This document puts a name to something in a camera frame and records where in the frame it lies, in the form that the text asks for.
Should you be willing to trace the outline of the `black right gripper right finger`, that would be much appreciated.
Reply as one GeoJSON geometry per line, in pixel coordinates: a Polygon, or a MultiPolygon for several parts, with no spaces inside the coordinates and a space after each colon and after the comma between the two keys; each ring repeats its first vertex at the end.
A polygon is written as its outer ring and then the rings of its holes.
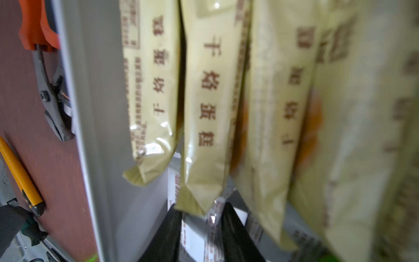
{"type": "Polygon", "coordinates": [[[221,228],[226,262],[266,262],[230,203],[224,206],[221,228]]]}

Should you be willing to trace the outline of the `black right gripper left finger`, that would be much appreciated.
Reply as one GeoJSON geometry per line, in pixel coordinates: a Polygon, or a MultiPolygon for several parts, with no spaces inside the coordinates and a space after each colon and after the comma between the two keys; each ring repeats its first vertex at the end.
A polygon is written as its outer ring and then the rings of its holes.
{"type": "Polygon", "coordinates": [[[173,204],[139,262],[177,262],[183,213],[173,204]]]}

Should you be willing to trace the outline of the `grey storage box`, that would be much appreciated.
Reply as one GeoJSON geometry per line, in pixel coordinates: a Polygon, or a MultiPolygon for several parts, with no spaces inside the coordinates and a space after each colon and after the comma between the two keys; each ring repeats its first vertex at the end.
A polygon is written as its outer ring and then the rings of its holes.
{"type": "Polygon", "coordinates": [[[54,1],[89,210],[103,262],[137,262],[167,212],[166,169],[145,186],[135,166],[120,1],[54,1]]]}

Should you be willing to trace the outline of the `pale yellow cookie packet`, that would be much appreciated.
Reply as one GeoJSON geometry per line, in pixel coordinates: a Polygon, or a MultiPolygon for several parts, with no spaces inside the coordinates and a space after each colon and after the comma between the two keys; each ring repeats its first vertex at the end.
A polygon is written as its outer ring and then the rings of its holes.
{"type": "Polygon", "coordinates": [[[418,1],[330,3],[289,201],[342,262],[370,258],[418,88],[418,1]]]}
{"type": "Polygon", "coordinates": [[[123,70],[135,166],[124,178],[145,186],[177,145],[181,17],[178,1],[120,1],[123,70]]]}
{"type": "Polygon", "coordinates": [[[330,1],[254,1],[231,176],[269,237],[285,243],[285,206],[330,1]]]}
{"type": "Polygon", "coordinates": [[[230,172],[251,1],[182,1],[184,146],[176,208],[205,216],[230,172]]]}

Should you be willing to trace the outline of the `orange handled groove pliers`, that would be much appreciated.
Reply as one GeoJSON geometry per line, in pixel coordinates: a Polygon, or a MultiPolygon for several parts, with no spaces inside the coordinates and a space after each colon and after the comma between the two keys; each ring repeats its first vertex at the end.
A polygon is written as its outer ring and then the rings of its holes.
{"type": "Polygon", "coordinates": [[[19,0],[19,4],[22,14],[19,37],[23,47],[33,53],[44,116],[60,141],[72,140],[75,128],[53,3],[47,0],[19,0]]]}

